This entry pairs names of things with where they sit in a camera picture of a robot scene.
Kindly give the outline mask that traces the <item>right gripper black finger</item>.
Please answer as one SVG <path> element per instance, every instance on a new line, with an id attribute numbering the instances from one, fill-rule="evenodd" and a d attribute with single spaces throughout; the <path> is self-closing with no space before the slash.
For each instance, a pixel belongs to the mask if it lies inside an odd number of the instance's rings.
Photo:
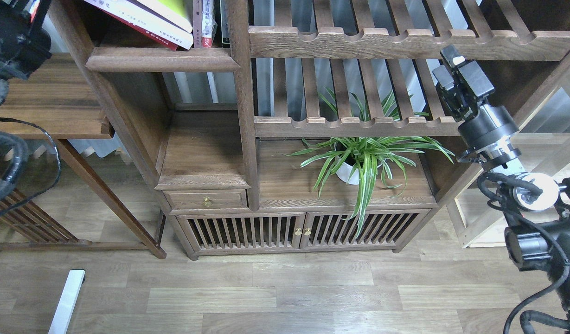
<path id="1" fill-rule="evenodd" d="M 450 68 L 459 68 L 459 66 L 466 62 L 465 57 L 458 52 L 455 45 L 448 45 L 442 48 L 440 55 Z"/>

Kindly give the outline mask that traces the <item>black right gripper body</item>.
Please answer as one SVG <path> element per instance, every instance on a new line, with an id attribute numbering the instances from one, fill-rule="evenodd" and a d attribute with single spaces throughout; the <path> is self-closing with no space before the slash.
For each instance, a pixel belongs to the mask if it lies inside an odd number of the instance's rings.
<path id="1" fill-rule="evenodd" d="M 466 60 L 459 68 L 450 68 L 455 79 L 452 91 L 440 91 L 442 101 L 455 121 L 463 121 L 458 127 L 467 149 L 463 156 L 518 156 L 510 137 L 519 128 L 503 106 L 491 106 L 488 96 L 494 93 L 494 85 L 474 61 Z"/>

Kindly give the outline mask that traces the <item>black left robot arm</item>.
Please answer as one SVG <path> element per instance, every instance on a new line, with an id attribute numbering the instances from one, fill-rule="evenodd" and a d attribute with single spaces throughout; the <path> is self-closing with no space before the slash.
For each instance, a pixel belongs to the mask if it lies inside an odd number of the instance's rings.
<path id="1" fill-rule="evenodd" d="M 0 106 L 9 93 L 9 80 L 27 80 L 51 57 L 51 38 L 43 22 L 49 0 L 0 0 Z M 0 145 L 13 149 L 9 167 L 0 177 L 0 201 L 11 194 L 23 173 L 30 154 L 27 143 L 0 131 Z"/>

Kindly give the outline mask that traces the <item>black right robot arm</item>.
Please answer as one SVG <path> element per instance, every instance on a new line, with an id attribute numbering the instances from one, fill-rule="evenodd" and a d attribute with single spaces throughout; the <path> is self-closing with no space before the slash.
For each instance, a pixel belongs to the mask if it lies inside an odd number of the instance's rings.
<path id="1" fill-rule="evenodd" d="M 459 161 L 482 165 L 476 182 L 488 205 L 508 224 L 505 242 L 520 271 L 545 271 L 549 287 L 526 298 L 508 315 L 503 332 L 519 317 L 525 334 L 533 322 L 562 328 L 570 334 L 570 178 L 556 182 L 544 173 L 530 173 L 519 161 L 520 150 L 510 137 L 519 128 L 503 106 L 491 106 L 494 86 L 474 60 L 453 45 L 440 51 L 442 65 L 434 70 L 444 106 L 461 125 L 467 145 Z"/>

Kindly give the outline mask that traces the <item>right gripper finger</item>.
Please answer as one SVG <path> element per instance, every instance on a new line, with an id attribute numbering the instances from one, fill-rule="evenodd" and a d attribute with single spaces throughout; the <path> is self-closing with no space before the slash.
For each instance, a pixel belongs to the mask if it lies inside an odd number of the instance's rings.
<path id="1" fill-rule="evenodd" d="M 437 79 L 436 89 L 439 91 L 452 91 L 455 88 L 455 79 L 446 66 L 438 66 L 433 70 Z"/>

